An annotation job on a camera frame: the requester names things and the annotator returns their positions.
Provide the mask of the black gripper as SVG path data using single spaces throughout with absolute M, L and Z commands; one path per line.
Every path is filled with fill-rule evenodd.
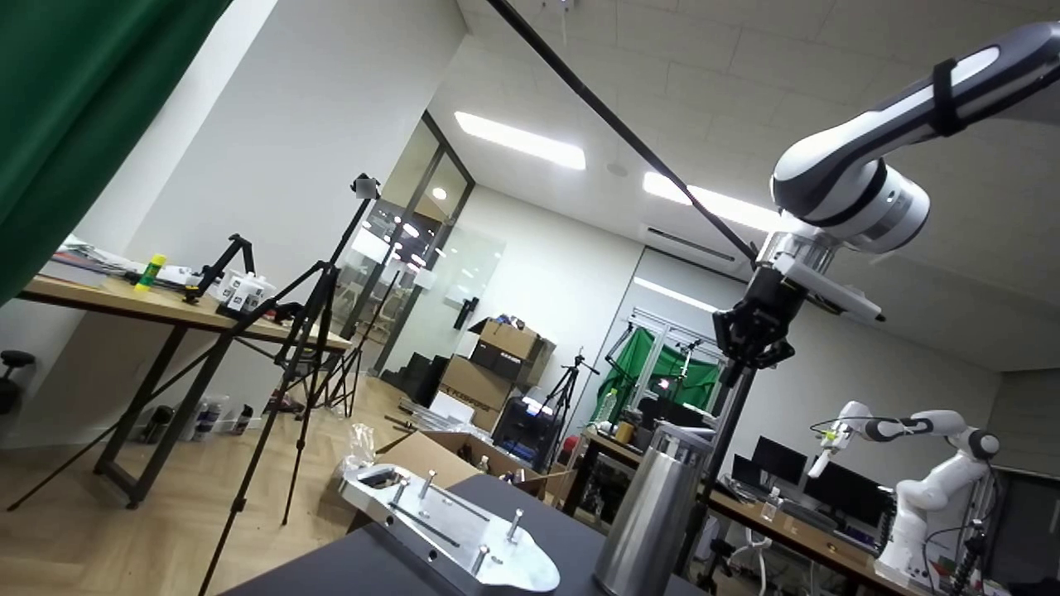
M 714 319 L 717 346 L 730 365 L 777 367 L 791 357 L 790 327 L 805 291 L 773 264 L 751 272 L 745 296 Z

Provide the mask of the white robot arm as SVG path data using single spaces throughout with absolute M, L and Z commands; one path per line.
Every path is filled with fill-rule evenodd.
M 885 155 L 1011 110 L 1026 115 L 1032 101 L 1056 80 L 1060 22 L 1026 22 L 938 62 L 900 95 L 790 145 L 768 175 L 768 195 L 790 227 L 766 238 L 742 297 L 714 319 L 730 367 L 742 373 L 791 357 L 790 326 L 805 302 L 880 320 L 885 313 L 832 283 L 827 264 L 842 244 L 898 253 L 929 227 L 929 193 Z

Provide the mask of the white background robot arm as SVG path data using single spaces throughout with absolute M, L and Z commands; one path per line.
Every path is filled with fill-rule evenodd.
M 929 517 L 946 509 L 961 489 L 991 469 L 1002 453 L 1002 437 L 969 423 L 958 412 L 915 412 L 900 419 L 874 413 L 863 402 L 847 402 L 827 423 L 819 427 L 819 453 L 810 463 L 810 476 L 823 476 L 840 451 L 851 437 L 872 445 L 896 445 L 904 437 L 940 437 L 952 453 L 926 476 L 904 476 L 896 484 L 896 514 L 885 550 L 874 555 L 874 573 L 898 587 L 907 587 L 926 567 Z

